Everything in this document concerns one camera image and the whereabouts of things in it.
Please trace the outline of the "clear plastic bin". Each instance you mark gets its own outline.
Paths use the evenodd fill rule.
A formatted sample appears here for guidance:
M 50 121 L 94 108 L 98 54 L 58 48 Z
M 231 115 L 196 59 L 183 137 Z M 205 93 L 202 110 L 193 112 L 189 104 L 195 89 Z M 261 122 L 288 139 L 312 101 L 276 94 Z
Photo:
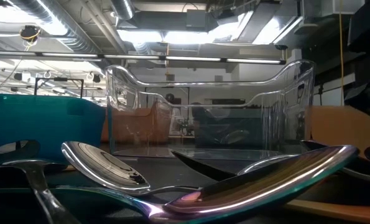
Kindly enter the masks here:
M 117 156 L 195 159 L 258 159 L 300 153 L 310 137 L 306 110 L 313 103 L 314 64 L 296 60 L 271 75 L 228 78 L 211 70 L 158 75 L 113 65 L 106 72 L 108 94 L 103 139 Z M 134 111 L 155 102 L 172 109 L 168 141 L 117 143 L 111 110 Z

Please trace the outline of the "large orange plastic bin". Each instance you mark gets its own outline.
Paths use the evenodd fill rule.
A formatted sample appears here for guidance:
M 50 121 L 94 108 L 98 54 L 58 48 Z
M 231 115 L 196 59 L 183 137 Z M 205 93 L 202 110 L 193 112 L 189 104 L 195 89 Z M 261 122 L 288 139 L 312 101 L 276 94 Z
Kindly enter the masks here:
M 113 138 L 117 143 L 162 144 L 168 141 L 172 109 L 155 102 L 134 111 L 111 110 Z

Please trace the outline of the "grey ceiling ventilation box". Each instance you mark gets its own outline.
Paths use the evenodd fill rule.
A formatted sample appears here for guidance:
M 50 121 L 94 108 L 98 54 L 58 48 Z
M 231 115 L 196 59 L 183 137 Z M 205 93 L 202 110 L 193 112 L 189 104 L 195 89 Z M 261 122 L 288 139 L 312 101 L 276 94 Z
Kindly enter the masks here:
M 208 13 L 203 10 L 187 9 L 186 29 L 206 32 L 208 30 Z

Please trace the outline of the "iridescent rainbow spoon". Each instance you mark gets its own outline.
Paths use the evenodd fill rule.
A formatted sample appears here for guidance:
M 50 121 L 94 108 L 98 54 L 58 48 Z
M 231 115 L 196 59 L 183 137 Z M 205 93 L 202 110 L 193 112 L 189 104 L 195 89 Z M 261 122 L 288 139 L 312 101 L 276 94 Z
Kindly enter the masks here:
M 358 148 L 330 146 L 266 165 L 200 188 L 168 203 L 152 203 L 101 187 L 57 187 L 58 192 L 92 192 L 114 199 L 151 223 L 240 222 L 269 205 L 282 205 L 357 158 Z

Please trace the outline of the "long ceiling light bar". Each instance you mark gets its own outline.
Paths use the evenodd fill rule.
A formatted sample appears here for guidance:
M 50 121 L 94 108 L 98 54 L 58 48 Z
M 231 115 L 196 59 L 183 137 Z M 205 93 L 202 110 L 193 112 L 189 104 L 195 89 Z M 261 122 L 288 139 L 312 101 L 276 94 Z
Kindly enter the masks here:
M 259 59 L 259 58 L 219 58 L 219 57 L 189 57 L 169 55 L 127 55 L 127 54 L 76 54 L 76 53 L 53 53 L 53 52 L 24 52 L 24 51 L 0 51 L 1 57 L 24 57 L 24 58 L 66 58 L 76 60 L 161 60 L 161 61 L 189 61 L 189 62 L 214 62 L 214 63 L 246 63 L 284 65 L 285 60 Z

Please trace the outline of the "small teal plastic bin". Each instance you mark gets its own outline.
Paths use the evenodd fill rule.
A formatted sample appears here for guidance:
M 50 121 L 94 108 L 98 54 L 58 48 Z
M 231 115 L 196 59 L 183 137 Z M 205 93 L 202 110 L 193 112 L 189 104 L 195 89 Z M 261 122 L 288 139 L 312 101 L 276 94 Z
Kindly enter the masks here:
M 0 94 L 0 146 L 20 140 L 40 143 L 39 159 L 66 164 L 63 142 L 99 146 L 106 110 L 67 96 Z

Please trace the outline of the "small orange plastic bin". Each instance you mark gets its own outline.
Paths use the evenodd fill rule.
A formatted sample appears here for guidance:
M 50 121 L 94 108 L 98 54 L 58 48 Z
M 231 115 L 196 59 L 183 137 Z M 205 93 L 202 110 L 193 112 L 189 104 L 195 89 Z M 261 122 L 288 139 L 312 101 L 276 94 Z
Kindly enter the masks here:
M 312 139 L 321 144 L 353 145 L 364 157 L 370 147 L 370 115 L 350 106 L 310 106 L 306 125 Z

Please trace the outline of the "small silver spiral duct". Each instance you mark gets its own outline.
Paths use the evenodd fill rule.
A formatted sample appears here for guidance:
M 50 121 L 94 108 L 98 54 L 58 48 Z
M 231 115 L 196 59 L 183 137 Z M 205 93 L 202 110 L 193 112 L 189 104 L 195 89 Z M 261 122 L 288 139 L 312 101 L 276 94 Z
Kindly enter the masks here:
M 110 0 L 113 11 L 122 20 L 130 20 L 135 15 L 135 8 L 131 0 Z

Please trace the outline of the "black metal frame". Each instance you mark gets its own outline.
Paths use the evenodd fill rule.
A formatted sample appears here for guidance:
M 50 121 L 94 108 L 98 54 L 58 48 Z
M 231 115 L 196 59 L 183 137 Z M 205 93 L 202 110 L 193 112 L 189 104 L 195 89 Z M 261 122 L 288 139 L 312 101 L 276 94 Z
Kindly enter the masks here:
M 49 81 L 53 82 L 73 82 L 75 85 L 74 87 L 68 86 L 56 86 L 55 84 L 49 83 Z M 34 85 L 34 95 L 38 94 L 38 90 L 40 88 L 51 88 L 55 90 L 58 94 L 69 94 L 73 97 L 83 98 L 85 82 L 84 79 L 79 78 L 65 78 L 65 77 L 55 77 L 55 78 L 45 78 L 45 77 L 37 77 L 35 79 Z

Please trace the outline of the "large silver spiral duct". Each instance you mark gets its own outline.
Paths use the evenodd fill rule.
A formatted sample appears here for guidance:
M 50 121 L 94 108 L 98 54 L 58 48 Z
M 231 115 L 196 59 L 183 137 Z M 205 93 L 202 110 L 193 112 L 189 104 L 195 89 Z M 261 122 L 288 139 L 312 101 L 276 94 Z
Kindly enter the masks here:
M 71 15 L 57 0 L 5 0 L 14 8 L 35 19 L 36 23 L 58 41 L 77 53 L 101 53 Z

